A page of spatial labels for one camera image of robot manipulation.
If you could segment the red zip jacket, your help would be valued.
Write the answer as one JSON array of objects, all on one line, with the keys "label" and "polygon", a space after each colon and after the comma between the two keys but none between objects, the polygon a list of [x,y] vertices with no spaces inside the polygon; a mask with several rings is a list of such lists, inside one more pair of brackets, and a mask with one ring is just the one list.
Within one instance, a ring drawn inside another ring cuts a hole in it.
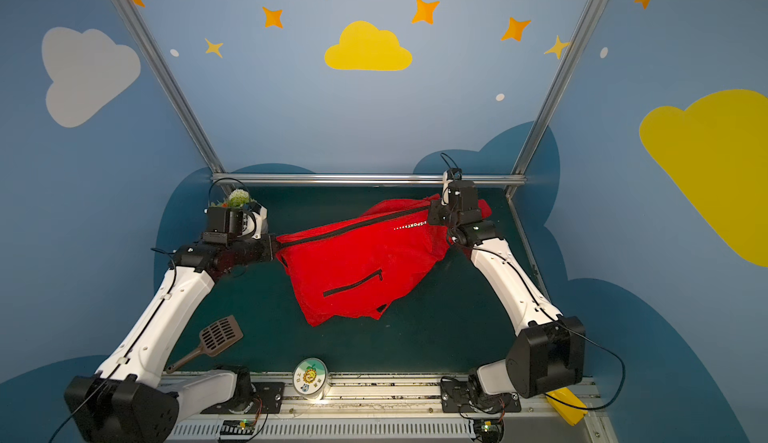
[{"label": "red zip jacket", "polygon": [[378,320],[408,295],[451,247],[447,228],[428,223],[439,200],[385,200],[358,218],[279,236],[276,258],[307,323]]}]

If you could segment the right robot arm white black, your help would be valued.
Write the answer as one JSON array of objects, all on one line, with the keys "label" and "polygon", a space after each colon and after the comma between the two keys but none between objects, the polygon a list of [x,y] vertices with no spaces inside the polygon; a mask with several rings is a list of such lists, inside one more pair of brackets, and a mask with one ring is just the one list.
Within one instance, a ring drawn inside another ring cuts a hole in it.
[{"label": "right robot arm white black", "polygon": [[480,394],[530,398],[581,382],[583,324],[576,317],[564,317],[534,285],[507,240],[482,215],[475,184],[445,172],[440,199],[430,204],[428,223],[447,229],[448,240],[489,282],[515,331],[504,359],[476,369]]}]

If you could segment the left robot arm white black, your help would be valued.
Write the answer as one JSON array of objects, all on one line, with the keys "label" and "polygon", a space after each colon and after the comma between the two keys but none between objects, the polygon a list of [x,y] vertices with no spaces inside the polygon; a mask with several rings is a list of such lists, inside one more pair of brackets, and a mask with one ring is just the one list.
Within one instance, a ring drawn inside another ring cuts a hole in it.
[{"label": "left robot arm white black", "polygon": [[256,202],[211,206],[200,241],[180,247],[155,296],[94,375],[64,392],[87,442],[163,442],[177,422],[220,405],[249,410],[255,391],[242,369],[218,369],[166,389],[159,384],[172,349],[214,285],[233,268],[273,259],[267,210]]}]

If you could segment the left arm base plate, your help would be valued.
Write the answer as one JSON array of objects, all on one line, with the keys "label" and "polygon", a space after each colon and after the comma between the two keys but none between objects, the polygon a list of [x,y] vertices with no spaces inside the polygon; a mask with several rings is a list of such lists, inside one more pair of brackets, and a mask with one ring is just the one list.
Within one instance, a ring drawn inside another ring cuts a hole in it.
[{"label": "left arm base plate", "polygon": [[285,384],[282,382],[252,381],[248,394],[236,393],[230,400],[212,405],[203,414],[256,415],[278,414],[284,401]]}]

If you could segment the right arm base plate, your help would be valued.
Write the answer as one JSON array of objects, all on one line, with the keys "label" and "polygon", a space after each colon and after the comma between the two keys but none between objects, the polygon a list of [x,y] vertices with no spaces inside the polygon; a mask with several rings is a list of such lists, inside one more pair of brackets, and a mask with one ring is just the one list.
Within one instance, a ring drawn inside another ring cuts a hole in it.
[{"label": "right arm base plate", "polygon": [[438,386],[443,413],[501,415],[522,411],[517,393],[487,395],[481,391],[479,383],[472,378],[459,380],[455,377],[443,376]]}]

